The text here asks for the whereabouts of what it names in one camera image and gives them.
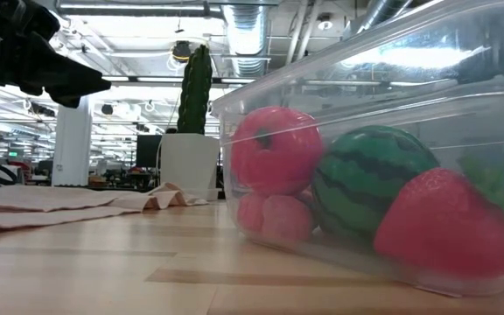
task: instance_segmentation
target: white pillar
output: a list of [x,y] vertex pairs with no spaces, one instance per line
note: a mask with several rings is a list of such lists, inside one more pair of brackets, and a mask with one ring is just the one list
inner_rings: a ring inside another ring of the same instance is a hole
[[52,186],[88,184],[93,107],[88,96],[76,109],[59,106]]

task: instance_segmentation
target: wooden surface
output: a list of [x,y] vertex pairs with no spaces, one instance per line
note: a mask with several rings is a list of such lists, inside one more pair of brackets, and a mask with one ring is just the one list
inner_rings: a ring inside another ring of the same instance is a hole
[[224,204],[0,232],[0,314],[502,314],[243,239]]

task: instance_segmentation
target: plastic bin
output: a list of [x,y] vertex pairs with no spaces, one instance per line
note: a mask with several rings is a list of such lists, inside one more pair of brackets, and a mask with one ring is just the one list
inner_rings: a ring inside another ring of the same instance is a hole
[[453,296],[504,291],[504,0],[428,3],[213,114],[252,241]]

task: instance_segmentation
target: cloth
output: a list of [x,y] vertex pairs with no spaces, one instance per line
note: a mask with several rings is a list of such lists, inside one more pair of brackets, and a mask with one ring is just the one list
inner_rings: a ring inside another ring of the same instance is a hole
[[0,228],[39,227],[206,203],[169,183],[147,193],[10,185],[0,188]]

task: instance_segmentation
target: white pot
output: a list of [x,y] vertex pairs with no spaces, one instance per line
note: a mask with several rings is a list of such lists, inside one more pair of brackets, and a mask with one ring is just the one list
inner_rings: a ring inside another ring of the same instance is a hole
[[197,134],[165,134],[161,143],[161,183],[173,183],[205,200],[215,188],[219,140]]

